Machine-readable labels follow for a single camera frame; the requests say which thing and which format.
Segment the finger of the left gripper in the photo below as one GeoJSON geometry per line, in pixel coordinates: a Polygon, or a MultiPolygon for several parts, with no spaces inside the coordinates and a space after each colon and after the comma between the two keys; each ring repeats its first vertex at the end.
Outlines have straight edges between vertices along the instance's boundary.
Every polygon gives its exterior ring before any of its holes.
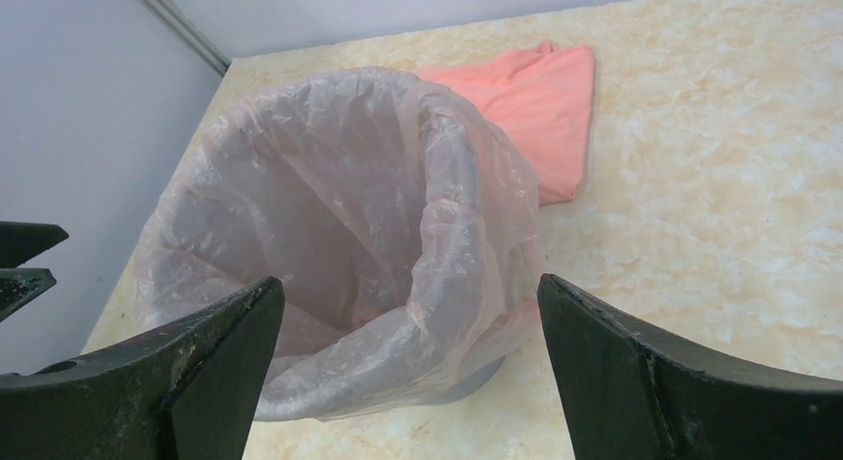
{"type": "Polygon", "coordinates": [[[56,279],[47,268],[2,268],[0,320],[4,321],[55,285],[56,279]]]}
{"type": "Polygon", "coordinates": [[[1,267],[18,267],[69,237],[58,225],[2,222],[1,267]]]}

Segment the grey plastic trash bin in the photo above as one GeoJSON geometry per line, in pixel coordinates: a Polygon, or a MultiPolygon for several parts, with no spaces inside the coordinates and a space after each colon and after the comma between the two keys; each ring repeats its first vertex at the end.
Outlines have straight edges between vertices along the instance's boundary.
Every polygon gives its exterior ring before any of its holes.
{"type": "Polygon", "coordinates": [[[420,405],[443,405],[459,401],[483,387],[498,372],[505,358],[501,357],[477,370],[442,394],[420,402],[420,405]]]}

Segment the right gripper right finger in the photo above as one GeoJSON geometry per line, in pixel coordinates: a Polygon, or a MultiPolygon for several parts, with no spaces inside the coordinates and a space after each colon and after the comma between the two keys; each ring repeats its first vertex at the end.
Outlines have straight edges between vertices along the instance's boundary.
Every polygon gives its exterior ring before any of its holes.
{"type": "Polygon", "coordinates": [[[554,274],[538,304],[577,458],[841,457],[841,382],[710,349],[554,274]]]}

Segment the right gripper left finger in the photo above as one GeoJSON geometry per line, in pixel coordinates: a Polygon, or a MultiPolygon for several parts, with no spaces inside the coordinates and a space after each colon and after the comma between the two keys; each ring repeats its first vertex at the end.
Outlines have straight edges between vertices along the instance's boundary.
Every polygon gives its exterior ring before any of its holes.
{"type": "Polygon", "coordinates": [[[281,282],[264,278],[106,348],[1,379],[5,459],[239,459],[273,356],[281,282]]]}

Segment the pink cloth towel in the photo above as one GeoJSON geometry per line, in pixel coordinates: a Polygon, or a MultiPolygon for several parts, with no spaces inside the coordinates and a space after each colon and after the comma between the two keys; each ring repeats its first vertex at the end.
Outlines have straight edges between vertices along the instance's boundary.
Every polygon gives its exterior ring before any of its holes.
{"type": "Polygon", "coordinates": [[[416,71],[472,102],[500,127],[538,177],[542,206],[572,201],[585,179],[595,56],[549,40],[476,64],[416,71]]]}

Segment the translucent pink trash bag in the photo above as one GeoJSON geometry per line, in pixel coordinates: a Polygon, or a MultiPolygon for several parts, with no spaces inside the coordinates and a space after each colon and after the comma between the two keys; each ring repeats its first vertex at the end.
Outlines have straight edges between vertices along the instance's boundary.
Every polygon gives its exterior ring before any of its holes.
{"type": "Polygon", "coordinates": [[[436,402],[536,334],[537,214],[533,170],[464,97],[385,68],[308,77],[185,154],[133,254],[135,322],[273,276],[257,419],[436,402]]]}

